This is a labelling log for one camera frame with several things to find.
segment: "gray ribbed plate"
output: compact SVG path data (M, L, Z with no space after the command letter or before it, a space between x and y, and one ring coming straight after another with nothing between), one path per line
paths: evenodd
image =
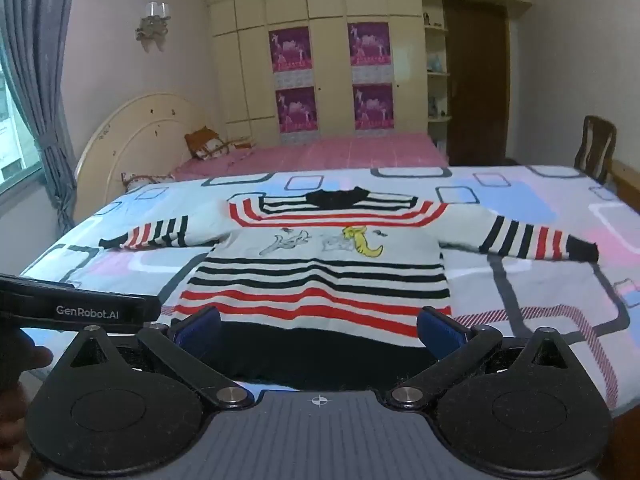
M49 472L44 480L62 480ZM372 392L265 392L213 418L177 461L136 480L489 480L460 462L416 413Z

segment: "logo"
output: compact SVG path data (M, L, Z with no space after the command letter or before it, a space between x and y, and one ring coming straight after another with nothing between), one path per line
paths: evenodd
M326 397L323 397L322 395L318 395L317 397L314 397L313 399L311 399L311 402L319 407L319 406L324 406L326 403L331 401Z
M56 307L56 312L60 314L60 316L70 316L70 317L89 317L92 319L120 319L120 313L115 310L111 310L110 312L106 310L94 310L88 308L65 308L62 305Z

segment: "curved cream headboard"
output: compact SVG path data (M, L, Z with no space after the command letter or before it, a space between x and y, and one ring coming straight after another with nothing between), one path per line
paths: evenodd
M74 219L81 222L124 193L120 174L167 174L191 155L184 135L206 126L206 115L177 95L138 97L118 108L82 152Z

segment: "pink poster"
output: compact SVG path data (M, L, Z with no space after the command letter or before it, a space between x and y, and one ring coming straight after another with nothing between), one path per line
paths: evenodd
M280 133L311 132L318 129L314 88L276 90Z
M281 28L269 31L274 72L313 68L309 28Z
M391 64L389 24L383 22L348 23L351 66Z
M394 127L391 85L353 85L356 130L390 130Z

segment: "human hand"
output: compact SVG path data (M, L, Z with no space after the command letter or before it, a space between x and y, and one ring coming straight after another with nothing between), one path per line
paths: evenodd
M43 346L31 347L31 355L26 360L27 370L44 368L51 364L53 355ZM14 387L0 392L0 471L11 471L18 465L20 451L16 445L24 440L24 415L28 402L22 387Z

